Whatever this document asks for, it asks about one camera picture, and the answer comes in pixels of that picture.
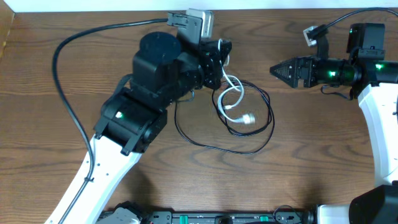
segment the wire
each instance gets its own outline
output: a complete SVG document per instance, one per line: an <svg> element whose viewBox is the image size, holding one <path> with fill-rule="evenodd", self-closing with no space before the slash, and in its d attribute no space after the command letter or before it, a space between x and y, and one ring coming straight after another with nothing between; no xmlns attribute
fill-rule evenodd
<svg viewBox="0 0 398 224"><path fill-rule="evenodd" d="M241 133L241 132L233 129L231 126L228 125L227 119L225 117L223 117L222 114L219 113L219 111L217 109L217 105L216 105L216 103L214 101L214 95L215 95L216 91L213 90L213 93L211 94L211 99L212 99L212 102L213 102L213 106L216 108L216 111L218 112L218 118L227 127L227 130L229 131L229 133L232 134L233 136L236 136L236 137L248 137L248 136L253 136L253 135L259 134L259 133L263 132L268 127L268 125L271 124L272 120L274 119L274 114L271 111L272 110L272 108L271 108L271 99L269 98L268 93L266 91L258 88L255 84L253 84L253 83L251 83L249 81L243 80L242 83L243 83L243 85L245 87L255 89L255 90L257 90L260 93L261 98L265 101L265 103L266 103L266 105L268 107L268 119L267 119L266 124L263 127L259 128L257 130L254 130L254 131L250 131L250 132L247 132L247 133Z"/></svg>
<svg viewBox="0 0 398 224"><path fill-rule="evenodd" d="M231 118L225 113L225 111L224 111L224 109L229 110L229 109L231 109L231 108L237 106L237 105L242 101L243 96L244 96L244 88L243 88L243 85L242 85L241 81L240 81L238 78L236 78L235 76L233 76L233 75L228 75L228 76L231 77L231 78L234 78L234 79L239 83L239 86L240 86L241 89L242 89L241 95L240 95L239 99L237 100L237 102L236 102L235 104L223 106L223 105L222 105L222 101L223 101L223 98L224 98L225 94L227 94L227 92L233 90L235 85L232 86L232 87L229 87L229 88L225 89L225 90L219 95L219 97L218 97L218 101L217 101L217 105L218 105L218 106L217 106L217 109L218 109L218 111L219 111L226 119L230 120L231 122L234 122L234 123L243 123L243 122L244 122L243 117L241 117L241 118L236 118L236 119L231 119Z"/></svg>
<svg viewBox="0 0 398 224"><path fill-rule="evenodd" d="M336 95L336 96L340 96L340 97L343 97L344 99L346 99L346 100L348 100L348 101L351 101L351 100L354 99L353 89L350 89L350 91L349 91L349 98L348 98L348 97L345 96L344 94L338 93L338 92L325 93L323 90L326 89L326 88L328 88L328 87L330 87L330 85L323 85L323 86L321 87L321 93L323 93L323 94L325 94L325 95Z"/></svg>
<svg viewBox="0 0 398 224"><path fill-rule="evenodd" d="M228 131L234 136L238 136L238 137L253 136L253 135L258 134L258 133L262 132L263 130L265 130L268 127L268 125L270 125L272 123L271 132L269 133L269 136L268 136L267 140L265 141L265 143L262 146L260 146L260 148L258 148L256 150L253 150L251 152L232 151L232 150L229 150L229 149L222 149L220 147L215 147L215 146L209 146L209 145L206 145L206 144L201 144L201 143L198 143L198 142L190 139L182 131L181 127L178 125L178 121L177 121L178 102L176 102L175 103L175 109L174 109L174 125L177 128L177 132L181 135L181 137L184 140L186 140L187 142L189 142L189 143L191 143L193 145L196 145L196 146L205 147L205 148L208 148L208 149L215 149L215 150L219 150L219 151L222 151L222 152L239 154L239 155L255 154L255 153L259 152L262 148L264 148L268 144L269 140L271 139L272 133L274 132L274 128L275 128L275 117L274 117L274 112L273 112L273 110L271 108L271 102L270 102L270 99L269 99L269 95L268 95L267 92L265 92L264 90L258 88L253 83L250 83L250 82L247 82L247 81L244 81L244 80L241 81L241 82L242 82L243 86L246 86L246 87L253 88L253 89L257 90L260 93L261 98L264 100L265 104L268 107L268 120L267 120L267 123L263 127L255 130L255 131L248 132L248 133L240 133L240 132L236 131L235 129L229 127L226 118L223 118L222 115L220 114L219 110L217 109L217 105L216 105L216 103L214 101L215 90L213 90L213 93L211 95L213 106L216 108L216 111L218 113L218 116L219 116L219 119L221 120L221 122L223 122L223 124L227 127Z"/></svg>
<svg viewBox="0 0 398 224"><path fill-rule="evenodd" d="M221 53L221 42L222 42L222 41L223 41L222 39L219 39L219 40L218 40L218 51L219 51L220 53ZM228 61L227 61L227 64L226 64L225 66L229 65L229 55L227 56L227 60L228 60ZM234 122L234 123L244 123L244 124L251 124L251 123L254 123L254 122L255 122L255 117L254 117L252 114L244 114L244 115L243 115L242 117L240 117L240 118L232 119L232 118L230 118L230 117L225 113L224 110L230 110L231 108L234 108L235 106L238 106L238 105L240 104L240 102L242 101L243 96L244 96L244 88L243 88L243 85L242 85L242 83L239 81L238 78L236 78L236 77L233 76L233 75L228 75L228 74L225 72L224 65L222 64L221 60L220 60L220 65L221 65L221 71L223 72L223 76L225 77L226 81L229 83L229 85L231 86L231 88L225 89L224 92L222 92L222 94L218 97L218 107L217 107L218 110L220 111L220 113L221 113L226 119L230 120L231 122ZM236 85L234 85L230 78L235 79L235 80L239 83L240 88L238 88ZM227 94L227 92L229 92L229 91L231 91L231 90L236 90L236 91L241 92L241 96L239 97L239 99L237 100L237 102L235 102L233 105L221 106L221 100L222 100L222 98L224 97L225 94Z"/></svg>
<svg viewBox="0 0 398 224"><path fill-rule="evenodd" d="M275 209L275 211L272 213L272 218L275 220L275 222L280 223L280 224L283 224L283 223L281 223L280 221L278 221L278 220L276 219L276 213L277 213L277 211L278 211L279 209L283 208L283 207L288 207L288 208L290 208L291 210L293 210L294 213L296 213L296 216L298 216L298 217L300 218L300 221L299 221L298 223L294 223L294 224L300 224L300 223L303 222L302 216L299 215L299 214L296 212L296 210L295 210L293 207L291 207L290 205L281 205L281 206L279 206L279 207L277 207L277 208Z"/></svg>
<svg viewBox="0 0 398 224"><path fill-rule="evenodd" d="M218 39L218 51L219 52L221 52L221 42L223 41L223 39ZM234 87L234 89L236 90L236 91L241 91L239 88L237 88L234 84L232 84L232 82L231 82L231 80L228 78L228 76L227 76L227 74L226 74L226 72L225 72L225 70L224 70L224 66L223 66L223 63L221 62L221 60L220 60L220 65L221 65L221 71L223 72L223 75L224 75L224 77L225 77L225 79L228 81L228 83L231 85L231 86L233 86Z"/></svg>
<svg viewBox="0 0 398 224"><path fill-rule="evenodd" d="M191 98L189 98L187 100L177 100L177 102L179 102L179 103L191 102L191 101L193 101L193 99L195 99L195 90L191 90Z"/></svg>
<svg viewBox="0 0 398 224"><path fill-rule="evenodd" d="M329 23L328 25L326 25L326 26L323 28L323 30L325 30L325 29L327 29L327 28L329 28L329 27L335 25L336 23L342 21L343 19L346 19L347 17L353 16L353 15L358 14L358 13L360 13L360 12L369 12L369 11L384 11L384 12L389 12L389 13L391 13L391 14L393 14L393 15L398 16L398 12L395 12L395 11L392 10L392 9L384 8L384 7L370 7L370 8L366 8L366 9L358 9L358 10L355 10L355 11L350 12L350 13L348 13L348 14L345 14L345 15L341 16L340 18L336 19L335 21Z"/></svg>
<svg viewBox="0 0 398 224"><path fill-rule="evenodd" d="M58 72L57 72L58 56L60 55L60 52L61 52L61 50L63 49L64 46L66 46L69 42L71 42L71 41L73 41L73 40L75 40L75 39L77 39L79 37L83 37L85 35L92 34L94 32L98 32L98 31L102 31L102 30L122 28L122 27L140 26L140 25L146 25L146 24L153 24L153 23L157 23L157 22L167 22L167 19L151 19L151 20L148 20L148 21L128 22L128 23L123 23L123 24L113 24L113 25L108 25L108 26L92 28L92 29L80 32L78 34L75 34L75 35L72 35L72 36L66 38L57 47L57 49L54 52L54 55L53 55L53 58L52 58L52 76L53 76L53 79L54 79L55 87L57 88L58 94L60 95L60 98L61 98L63 104L67 108L67 111L68 111L69 115L71 116L71 118L72 118L73 122L75 123L76 127L79 129L79 132L80 132L81 136L83 137L83 140L84 140L84 142L86 144L87 151L88 151L88 154L89 154L89 157L90 157L90 169L89 169L89 171L87 173L87 176L85 177L85 180L84 180L83 184L81 185L79 191L76 193L75 197L70 202L70 205L65 210L65 213L62 215L62 218L60 219L59 223L63 223L65 221L65 219L68 216L70 210L73 208L74 204L78 200L78 198L81 195L82 191L87 186L87 183L92 181L91 177L92 177L93 172L94 172L95 158L94 158L94 153L93 153L93 150L91 149L90 140L87 137L86 131L85 131L83 125L81 125L79 119L77 118L77 115L72 110L72 107L70 106L65 94L63 93L60 81L58 79Z"/></svg>

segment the green light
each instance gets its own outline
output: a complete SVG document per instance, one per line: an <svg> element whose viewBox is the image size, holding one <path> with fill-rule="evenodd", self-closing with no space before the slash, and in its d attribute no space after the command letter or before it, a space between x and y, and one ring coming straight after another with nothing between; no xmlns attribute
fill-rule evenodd
<svg viewBox="0 0 398 224"><path fill-rule="evenodd" d="M383 67L383 65L381 65L381 64L376 64L376 68L377 68L377 69L380 70L382 67Z"/></svg>
<svg viewBox="0 0 398 224"><path fill-rule="evenodd" d="M122 118L123 117L123 114L122 114L122 112L120 112L120 111L118 111L117 113L116 113L116 115L115 115L115 118Z"/></svg>

